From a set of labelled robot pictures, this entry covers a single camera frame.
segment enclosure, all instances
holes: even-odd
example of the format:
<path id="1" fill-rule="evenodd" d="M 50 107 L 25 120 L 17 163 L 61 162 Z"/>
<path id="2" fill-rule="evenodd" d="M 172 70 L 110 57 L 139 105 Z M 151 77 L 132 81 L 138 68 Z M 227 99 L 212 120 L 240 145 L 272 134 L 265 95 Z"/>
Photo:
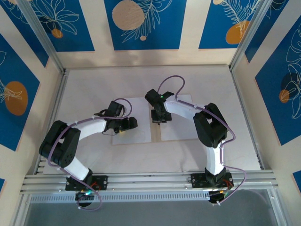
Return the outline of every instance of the enclosure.
<path id="1" fill-rule="evenodd" d="M 0 5 L 4 226 L 300 224 L 300 1 Z M 225 202 L 212 204 L 217 188 L 193 181 L 210 167 L 195 119 L 172 113 L 171 121 L 153 123 L 145 99 L 151 89 L 192 103 L 188 111 L 218 106 L 229 127 L 215 160 L 221 152 L 231 173 Z M 113 100 L 138 127 L 78 142 L 76 158 L 106 179 L 100 196 L 77 201 L 63 167 L 39 149 L 55 121 L 77 128 Z"/>

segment orange circle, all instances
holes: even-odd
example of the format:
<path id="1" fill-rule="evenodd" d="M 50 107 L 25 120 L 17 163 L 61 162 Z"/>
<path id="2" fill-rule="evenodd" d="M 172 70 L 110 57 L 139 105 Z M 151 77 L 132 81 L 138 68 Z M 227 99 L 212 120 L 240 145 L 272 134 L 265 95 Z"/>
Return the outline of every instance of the orange circle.
<path id="1" fill-rule="evenodd" d="M 239 44 L 249 24 L 250 21 L 244 20 L 239 24 L 232 26 L 226 34 L 226 42 L 230 45 Z"/>
<path id="2" fill-rule="evenodd" d="M 5 88 L 15 93 L 22 92 L 20 95 L 18 95 L 19 98 L 16 98 L 13 95 L 9 95 L 7 98 L 5 98 L 4 101 L 6 108 L 12 114 L 17 116 L 24 114 L 28 104 L 28 94 L 25 86 L 18 81 L 11 81 L 6 85 Z"/>
<path id="3" fill-rule="evenodd" d="M 282 90 L 279 94 L 279 99 L 282 103 L 286 103 L 290 98 L 290 93 L 287 90 Z"/>
<path id="4" fill-rule="evenodd" d="M 60 39 L 60 38 L 63 37 L 63 32 L 61 32 L 61 31 L 58 30 L 58 29 L 53 29 L 53 30 L 51 31 L 51 34 L 52 34 L 54 37 L 56 37 L 57 39 Z"/>

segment black mounting bracket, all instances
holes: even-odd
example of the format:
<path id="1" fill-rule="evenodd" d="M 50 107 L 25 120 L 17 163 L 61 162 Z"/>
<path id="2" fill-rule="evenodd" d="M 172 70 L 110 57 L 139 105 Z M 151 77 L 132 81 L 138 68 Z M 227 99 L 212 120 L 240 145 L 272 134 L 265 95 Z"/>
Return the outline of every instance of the black mounting bracket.
<path id="1" fill-rule="evenodd" d="M 193 173 L 191 174 L 191 182 L 192 188 L 228 188 L 227 182 L 229 181 L 231 184 L 232 183 L 232 175 L 229 172 L 223 172 L 223 176 L 219 177 L 216 175 L 216 179 L 210 179 L 208 177 L 207 172 L 205 173 Z"/>
<path id="2" fill-rule="evenodd" d="M 84 181 L 86 184 L 90 185 L 96 191 L 106 191 L 108 185 L 108 176 L 105 175 L 92 175 L 89 182 Z M 74 180 L 73 178 L 68 178 L 66 181 L 66 191 L 82 191 L 89 190 L 87 187 Z"/>

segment beige circle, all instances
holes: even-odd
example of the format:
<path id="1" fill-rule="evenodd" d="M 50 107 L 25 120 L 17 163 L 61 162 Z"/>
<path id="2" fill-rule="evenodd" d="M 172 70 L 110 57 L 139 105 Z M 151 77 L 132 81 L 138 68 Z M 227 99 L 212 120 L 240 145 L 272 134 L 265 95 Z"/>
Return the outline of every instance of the beige circle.
<path id="1" fill-rule="evenodd" d="M 146 36 L 144 36 L 144 35 L 141 36 L 141 37 L 140 37 L 140 40 L 141 40 L 141 41 L 145 41 L 145 40 L 146 40 Z"/>
<path id="2" fill-rule="evenodd" d="M 223 2 L 224 0 L 213 0 L 213 4 L 219 5 Z"/>
<path id="3" fill-rule="evenodd" d="M 124 31 L 134 30 L 144 22 L 144 13 L 134 1 L 123 0 L 112 11 L 115 25 Z"/>
<path id="4" fill-rule="evenodd" d="M 8 0 L 8 1 L 11 2 L 11 3 L 13 3 L 13 4 L 15 4 L 15 5 L 17 4 L 16 0 Z"/>

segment gray floor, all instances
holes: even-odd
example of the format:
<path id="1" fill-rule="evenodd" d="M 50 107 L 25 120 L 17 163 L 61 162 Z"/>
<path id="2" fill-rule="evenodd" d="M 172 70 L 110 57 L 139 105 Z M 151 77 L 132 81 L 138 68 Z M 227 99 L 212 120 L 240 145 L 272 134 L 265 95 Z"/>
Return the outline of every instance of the gray floor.
<path id="1" fill-rule="evenodd" d="M 240 190 L 220 207 L 208 201 L 104 203 L 99 211 L 75 204 L 31 204 L 25 226 L 274 226 L 265 190 Z"/>

